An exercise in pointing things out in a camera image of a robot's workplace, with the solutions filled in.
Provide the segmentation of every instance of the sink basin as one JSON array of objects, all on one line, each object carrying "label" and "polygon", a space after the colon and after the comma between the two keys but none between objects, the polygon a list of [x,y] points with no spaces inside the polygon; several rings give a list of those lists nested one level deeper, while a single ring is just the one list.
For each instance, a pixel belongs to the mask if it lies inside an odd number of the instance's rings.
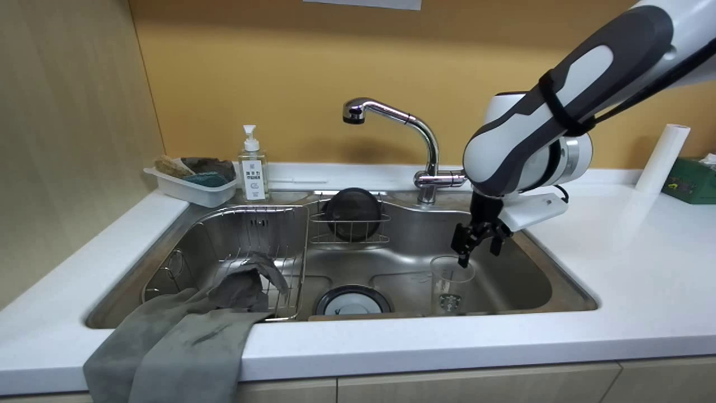
[{"label": "sink basin", "polygon": [[[280,191],[270,203],[188,208],[128,274],[89,311],[86,327],[115,327],[141,301],[185,285],[203,289],[221,265],[268,255],[291,292],[264,282],[280,320],[415,317],[585,311],[597,301],[537,241],[516,232],[498,258],[480,246],[468,269],[450,249],[468,222],[468,191],[447,191],[430,209],[414,191],[380,194],[374,222],[328,222],[328,194]],[[364,236],[339,230],[368,227]]]}]

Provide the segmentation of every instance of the faucet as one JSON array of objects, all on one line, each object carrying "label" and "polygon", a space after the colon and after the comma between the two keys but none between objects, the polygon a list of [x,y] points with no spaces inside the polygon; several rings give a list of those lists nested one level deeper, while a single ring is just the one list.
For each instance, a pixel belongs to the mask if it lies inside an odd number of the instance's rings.
[{"label": "faucet", "polygon": [[414,174],[418,187],[418,203],[430,206],[437,199],[437,187],[461,186],[466,181],[463,170],[438,170],[438,140],[432,134],[430,125],[418,116],[403,112],[397,106],[385,105],[375,97],[350,97],[343,105],[343,121],[350,125],[362,125],[364,113],[375,112],[401,125],[409,125],[428,146],[428,166]]}]

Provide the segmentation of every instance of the beige wall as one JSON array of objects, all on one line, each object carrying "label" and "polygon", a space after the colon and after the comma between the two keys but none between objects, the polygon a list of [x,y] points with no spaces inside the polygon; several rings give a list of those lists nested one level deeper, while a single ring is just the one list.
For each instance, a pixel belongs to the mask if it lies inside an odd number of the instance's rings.
[{"label": "beige wall", "polygon": [[0,307],[137,203],[158,151],[126,0],[1,0]]},{"label": "beige wall", "polygon": [[[162,140],[234,157],[260,123],[272,160],[422,160],[418,135],[339,121],[350,95],[422,116],[458,163],[494,92],[525,88],[632,0],[425,0],[421,13],[299,0],[131,0]],[[675,88],[594,130],[592,166],[639,168],[666,121],[716,150],[716,85]]]}]

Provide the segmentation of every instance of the dish towel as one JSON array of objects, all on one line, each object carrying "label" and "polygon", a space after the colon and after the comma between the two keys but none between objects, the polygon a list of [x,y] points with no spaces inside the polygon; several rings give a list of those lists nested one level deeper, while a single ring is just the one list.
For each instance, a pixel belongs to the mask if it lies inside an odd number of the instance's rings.
[{"label": "dish towel", "polygon": [[249,331],[268,315],[260,279],[268,262],[252,258],[198,292],[185,289],[133,308],[83,366],[92,397],[232,403]]}]

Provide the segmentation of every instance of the pump bottle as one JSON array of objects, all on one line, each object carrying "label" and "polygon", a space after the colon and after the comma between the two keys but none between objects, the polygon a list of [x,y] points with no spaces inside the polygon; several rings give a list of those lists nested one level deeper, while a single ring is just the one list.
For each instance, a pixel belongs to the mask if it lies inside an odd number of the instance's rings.
[{"label": "pump bottle", "polygon": [[255,125],[243,125],[243,150],[242,150],[242,178],[243,197],[249,202],[268,199],[265,174],[264,174],[264,151],[261,142],[255,139]]}]

